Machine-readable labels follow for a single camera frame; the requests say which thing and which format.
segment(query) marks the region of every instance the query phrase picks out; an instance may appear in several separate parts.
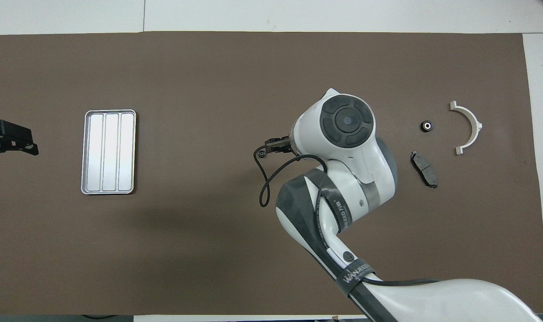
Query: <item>black velcro strap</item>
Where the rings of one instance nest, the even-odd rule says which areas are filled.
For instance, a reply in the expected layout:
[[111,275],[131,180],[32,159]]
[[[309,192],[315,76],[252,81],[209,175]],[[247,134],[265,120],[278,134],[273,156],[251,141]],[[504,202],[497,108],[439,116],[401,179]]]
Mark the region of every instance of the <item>black velcro strap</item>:
[[369,264],[363,261],[363,259],[358,258],[343,269],[339,276],[337,276],[335,283],[343,294],[349,297],[349,293],[363,280],[363,277],[374,272],[374,269]]
[[329,208],[333,211],[337,224],[339,225],[339,232],[345,231],[353,223],[351,217],[351,211],[341,191],[335,186],[333,181],[327,174],[319,169],[312,169],[304,174],[311,182],[316,185],[321,193],[325,196]]

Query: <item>metal tray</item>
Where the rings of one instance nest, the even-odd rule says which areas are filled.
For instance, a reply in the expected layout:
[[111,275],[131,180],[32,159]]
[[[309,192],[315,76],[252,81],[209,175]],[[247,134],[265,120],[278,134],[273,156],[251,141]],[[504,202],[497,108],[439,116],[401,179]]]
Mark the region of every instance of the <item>metal tray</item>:
[[89,110],[83,144],[84,194],[129,194],[134,189],[136,112]]

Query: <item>black cable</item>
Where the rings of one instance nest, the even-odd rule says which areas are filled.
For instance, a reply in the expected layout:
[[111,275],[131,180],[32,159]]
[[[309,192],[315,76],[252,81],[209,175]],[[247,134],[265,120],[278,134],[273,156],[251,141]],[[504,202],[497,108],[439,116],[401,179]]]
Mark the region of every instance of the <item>black cable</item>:
[[[263,184],[263,187],[261,188],[261,192],[259,192],[259,205],[262,206],[262,207],[266,207],[267,204],[269,204],[269,195],[270,195],[269,182],[271,182],[273,180],[273,178],[275,178],[275,176],[278,173],[280,173],[283,169],[285,169],[285,167],[287,167],[288,165],[291,165],[291,163],[294,163],[295,161],[299,161],[299,160],[305,159],[305,158],[315,159],[323,166],[323,172],[327,173],[327,165],[325,164],[325,161],[323,161],[323,159],[321,159],[320,157],[317,157],[316,155],[303,154],[303,155],[298,155],[297,157],[292,158],[291,160],[287,161],[286,163],[283,163],[283,165],[281,165],[271,175],[271,177],[267,178],[267,175],[265,174],[265,170],[263,170],[263,167],[261,166],[261,163],[259,163],[259,160],[257,159],[257,153],[261,149],[264,149],[264,148],[265,148],[265,145],[257,148],[257,150],[255,150],[255,152],[253,153],[253,159],[255,160],[255,163],[257,163],[257,166],[259,167],[259,170],[261,170],[261,173],[263,173],[263,178],[265,179],[265,183]],[[263,192],[265,192],[265,190],[267,190],[267,198],[265,199],[265,202],[263,202]]]
[[430,283],[436,283],[441,280],[435,280],[435,279],[420,279],[420,280],[408,280],[408,281],[377,281],[377,280],[371,280],[371,279],[363,279],[363,282],[373,285],[380,285],[382,287],[407,287],[412,285],[420,285],[420,284],[430,284]]
[[81,314],[81,316],[84,316],[85,318],[89,318],[91,320],[102,320],[104,318],[113,318],[114,316],[118,316],[118,314],[107,315],[107,316],[90,316],[90,315]]

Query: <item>brown board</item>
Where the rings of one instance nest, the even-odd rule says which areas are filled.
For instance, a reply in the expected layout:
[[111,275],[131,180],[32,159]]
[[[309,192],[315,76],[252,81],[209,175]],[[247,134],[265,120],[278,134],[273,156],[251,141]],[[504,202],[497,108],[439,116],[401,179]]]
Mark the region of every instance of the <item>brown board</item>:
[[[370,104],[400,172],[341,239],[382,279],[486,280],[543,312],[520,34],[153,32],[0,36],[0,119],[40,150],[0,154],[0,314],[359,314],[257,203],[254,149],[330,87]],[[452,100],[484,125],[463,155],[470,123]],[[129,108],[135,192],[82,194],[85,112]],[[271,205],[315,166],[281,173]]]

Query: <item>white curved handle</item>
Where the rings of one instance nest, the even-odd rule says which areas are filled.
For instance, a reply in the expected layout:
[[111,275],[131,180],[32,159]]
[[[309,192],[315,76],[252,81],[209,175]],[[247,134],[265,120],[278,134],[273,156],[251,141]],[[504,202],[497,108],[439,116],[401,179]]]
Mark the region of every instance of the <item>white curved handle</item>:
[[462,154],[464,153],[463,149],[469,147],[474,141],[476,141],[476,138],[478,137],[478,133],[480,130],[482,130],[482,123],[478,122],[478,119],[476,119],[476,116],[468,110],[468,108],[457,106],[456,101],[450,102],[450,110],[455,110],[457,112],[460,112],[468,118],[470,121],[470,124],[472,125],[472,135],[470,135],[470,138],[468,139],[468,142],[464,145],[460,145],[459,147],[456,147],[456,154]]

